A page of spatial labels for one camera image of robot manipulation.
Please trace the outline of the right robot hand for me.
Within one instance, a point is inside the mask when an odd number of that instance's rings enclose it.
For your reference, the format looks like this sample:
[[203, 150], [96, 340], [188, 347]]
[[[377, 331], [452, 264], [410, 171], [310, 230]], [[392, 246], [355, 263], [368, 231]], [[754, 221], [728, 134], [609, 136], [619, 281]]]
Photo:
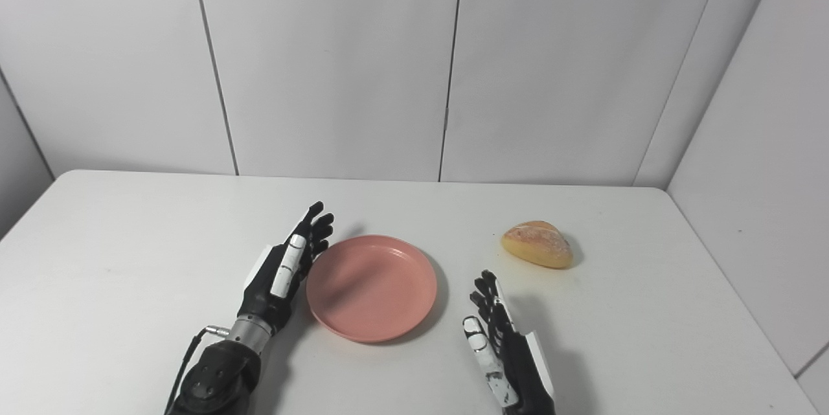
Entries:
[[556, 392], [536, 333], [516, 329], [498, 278], [484, 270], [469, 299], [464, 336], [503, 414], [554, 414]]

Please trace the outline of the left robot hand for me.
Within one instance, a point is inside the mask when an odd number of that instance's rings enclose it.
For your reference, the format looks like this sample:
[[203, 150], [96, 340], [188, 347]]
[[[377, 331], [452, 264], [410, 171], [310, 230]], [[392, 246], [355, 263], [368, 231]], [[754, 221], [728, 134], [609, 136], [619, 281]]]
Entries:
[[319, 255], [328, 250], [329, 237], [334, 233], [334, 215], [323, 211], [323, 201], [317, 201], [284, 243], [266, 249], [258, 269], [246, 283], [239, 318], [265, 324], [272, 336], [284, 329], [292, 317], [299, 286]]

